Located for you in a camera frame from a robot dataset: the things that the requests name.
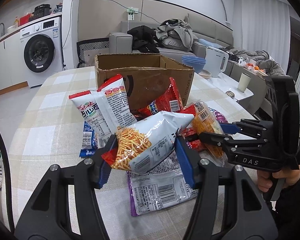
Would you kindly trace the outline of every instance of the bottle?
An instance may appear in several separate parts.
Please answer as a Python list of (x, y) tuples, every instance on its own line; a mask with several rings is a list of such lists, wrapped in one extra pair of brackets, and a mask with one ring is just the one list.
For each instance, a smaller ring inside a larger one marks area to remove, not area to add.
[(18, 28), (18, 27), (19, 27), (19, 20), (18, 20), (18, 16), (16, 16), (16, 19), (14, 20), (14, 23), (13, 23), (13, 25), (15, 25), (15, 26), (16, 26), (16, 28)]

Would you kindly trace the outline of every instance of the cup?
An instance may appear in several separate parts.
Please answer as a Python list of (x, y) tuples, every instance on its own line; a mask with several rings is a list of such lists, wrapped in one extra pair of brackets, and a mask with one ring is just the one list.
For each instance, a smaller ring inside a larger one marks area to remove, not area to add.
[(246, 73), (242, 73), (241, 74), (241, 78), (239, 80), (239, 84), (238, 84), (238, 90), (241, 92), (245, 92), (245, 90), (247, 89), (249, 82), (251, 80), (251, 77), (246, 74)]

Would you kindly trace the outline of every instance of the beige tablecloth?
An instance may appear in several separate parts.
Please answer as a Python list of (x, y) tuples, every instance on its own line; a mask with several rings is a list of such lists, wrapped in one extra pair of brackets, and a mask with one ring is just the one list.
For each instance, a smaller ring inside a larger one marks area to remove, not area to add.
[[(94, 67), (66, 70), (48, 78), (29, 104), (9, 150), (15, 224), (50, 165), (67, 167), (81, 161), (83, 118), (68, 96), (89, 89), (96, 89)], [(224, 114), (229, 122), (252, 118), (234, 100), (196, 74), (188, 102), (199, 99)], [(219, 193), (215, 232), (220, 230), (222, 218), (222, 190)], [(123, 240), (182, 239), (195, 202), (194, 199), (131, 217), (127, 175), (119, 170), (112, 170), (108, 183), (96, 195), (110, 239)], [(8, 225), (4, 186), (2, 206)], [(79, 233), (73, 187), (69, 190), (69, 206), (72, 229)]]

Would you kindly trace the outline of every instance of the white snack bag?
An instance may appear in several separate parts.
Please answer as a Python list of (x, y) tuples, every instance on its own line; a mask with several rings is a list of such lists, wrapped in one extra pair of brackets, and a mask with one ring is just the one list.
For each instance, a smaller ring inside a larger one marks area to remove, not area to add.
[(193, 114), (160, 111), (117, 131), (117, 153), (102, 157), (113, 169), (145, 174), (171, 154), (176, 136), (193, 118)]
[(168, 208), (197, 196), (186, 183), (176, 153), (144, 175), (128, 172), (132, 216)]
[(112, 133), (137, 121), (129, 109), (122, 75), (110, 78), (91, 93)]
[(70, 95), (69, 99), (81, 112), (85, 121), (96, 132), (98, 140), (101, 138), (105, 145), (111, 135), (111, 131), (91, 92), (93, 91), (88, 90)]

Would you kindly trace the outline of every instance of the plate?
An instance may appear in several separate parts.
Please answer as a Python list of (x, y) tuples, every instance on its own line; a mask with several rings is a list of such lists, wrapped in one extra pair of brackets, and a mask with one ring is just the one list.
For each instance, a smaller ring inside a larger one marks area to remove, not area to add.
[(208, 78), (211, 77), (211, 73), (209, 71), (204, 70), (204, 69), (199, 73), (199, 75), (202, 76), (205, 79), (208, 79)]

